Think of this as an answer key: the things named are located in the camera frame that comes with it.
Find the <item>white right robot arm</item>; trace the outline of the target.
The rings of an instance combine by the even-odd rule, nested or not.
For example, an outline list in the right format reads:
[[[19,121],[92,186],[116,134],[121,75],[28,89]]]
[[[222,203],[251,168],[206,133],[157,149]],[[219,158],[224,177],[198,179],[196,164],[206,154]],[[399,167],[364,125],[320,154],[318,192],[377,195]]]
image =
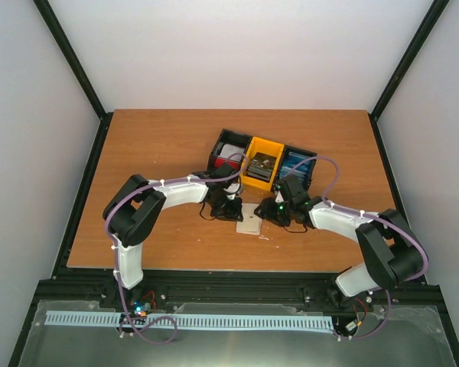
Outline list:
[[[360,247],[363,263],[335,278],[335,293],[350,298],[364,291],[390,291],[425,273],[428,256],[397,210],[366,212],[324,196],[311,198],[292,175],[277,181],[274,193],[255,209],[259,218],[280,227],[296,222],[305,229],[332,232]]]

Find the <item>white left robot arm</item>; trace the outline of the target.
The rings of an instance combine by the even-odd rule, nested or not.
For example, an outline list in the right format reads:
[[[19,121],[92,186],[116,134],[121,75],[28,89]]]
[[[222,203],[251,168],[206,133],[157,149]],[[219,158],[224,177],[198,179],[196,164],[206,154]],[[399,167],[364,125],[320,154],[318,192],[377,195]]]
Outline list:
[[[120,284],[117,298],[126,307],[137,307],[144,298],[142,246],[164,209],[189,203],[210,207],[210,218],[243,220],[243,202],[230,186],[239,172],[228,163],[212,171],[194,172],[177,179],[146,180],[132,175],[103,212],[105,231],[112,239],[114,278]]]

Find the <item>beige card holder wallet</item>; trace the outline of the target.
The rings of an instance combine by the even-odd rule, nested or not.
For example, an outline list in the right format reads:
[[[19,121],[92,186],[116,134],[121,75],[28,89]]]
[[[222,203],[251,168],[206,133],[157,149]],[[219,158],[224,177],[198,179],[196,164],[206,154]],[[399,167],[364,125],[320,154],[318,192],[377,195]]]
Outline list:
[[[259,235],[262,219],[255,214],[259,205],[255,203],[244,203],[242,207],[243,221],[236,223],[236,232],[247,235]]]

